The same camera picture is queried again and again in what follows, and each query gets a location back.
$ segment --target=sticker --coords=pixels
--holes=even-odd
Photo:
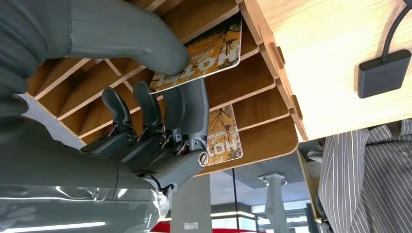
[[[185,230],[199,229],[199,223],[197,222],[185,222]]]
[[[243,151],[232,105],[210,113],[207,153],[209,154],[208,165],[242,157]]]
[[[190,55],[180,74],[154,74],[149,93],[155,94],[224,71],[240,62],[242,17],[236,14],[185,44]]]

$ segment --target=black cable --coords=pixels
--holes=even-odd
[[[235,169],[234,168],[232,168],[232,177],[233,177],[233,192],[235,193],[236,225],[239,230],[238,195],[236,194],[236,180],[235,180]]]
[[[409,5],[405,6],[405,8],[403,8],[401,13],[399,13],[398,17],[396,17],[394,23],[389,29],[388,35],[386,36],[385,45],[383,46],[382,56],[380,57],[380,61],[382,63],[388,61],[389,46],[391,45],[392,38],[394,37],[395,31],[398,28],[400,22],[403,20],[403,18],[409,12],[410,9],[411,8],[409,7]]]

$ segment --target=black adapter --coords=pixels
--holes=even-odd
[[[358,96],[366,98],[399,89],[405,78],[410,59],[409,50],[399,50],[390,53],[384,63],[381,62],[381,58],[361,63],[359,65]]]

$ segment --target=black device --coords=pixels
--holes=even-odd
[[[389,46],[396,28],[412,8],[411,0],[393,22],[383,47],[382,56],[359,64],[358,96],[366,98],[400,89],[411,60],[409,50],[389,53]]]

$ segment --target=red surface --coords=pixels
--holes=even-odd
[[[152,232],[170,233],[170,223],[159,222],[155,227],[153,227]],[[239,230],[239,229],[213,229],[213,233],[241,233],[241,232],[257,232],[257,231]]]

